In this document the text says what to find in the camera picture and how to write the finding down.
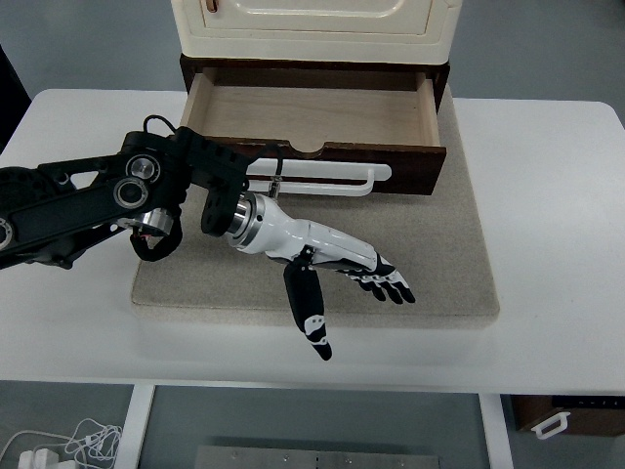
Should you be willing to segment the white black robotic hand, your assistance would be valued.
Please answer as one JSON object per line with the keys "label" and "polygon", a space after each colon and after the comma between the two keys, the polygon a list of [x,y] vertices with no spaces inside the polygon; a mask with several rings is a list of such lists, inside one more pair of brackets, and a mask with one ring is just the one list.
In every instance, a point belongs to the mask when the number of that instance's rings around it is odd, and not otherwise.
{"label": "white black robotic hand", "polygon": [[[416,302],[399,270],[372,245],[320,223],[294,219],[265,195],[247,192],[239,199],[228,243],[243,253],[263,253],[276,262],[288,263],[283,278],[294,321],[324,361],[331,359],[332,349],[321,286],[312,264],[344,271],[378,301]],[[377,269],[378,275],[365,273]]]}

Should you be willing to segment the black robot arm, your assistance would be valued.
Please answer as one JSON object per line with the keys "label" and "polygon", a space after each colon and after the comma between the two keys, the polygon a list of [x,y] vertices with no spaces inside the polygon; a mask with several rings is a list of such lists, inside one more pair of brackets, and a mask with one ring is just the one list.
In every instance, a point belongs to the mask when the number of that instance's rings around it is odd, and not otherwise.
{"label": "black robot arm", "polygon": [[370,244],[285,214],[273,194],[249,189],[252,158],[191,129],[168,136],[142,129],[113,155],[1,171],[1,265],[70,268],[93,246],[128,232],[135,253],[156,262],[183,238],[182,205],[190,186],[208,191],[201,217],[207,235],[235,249],[263,253],[284,266],[290,309],[324,360],[332,356],[317,270],[354,280],[380,301],[410,303],[400,272]]}

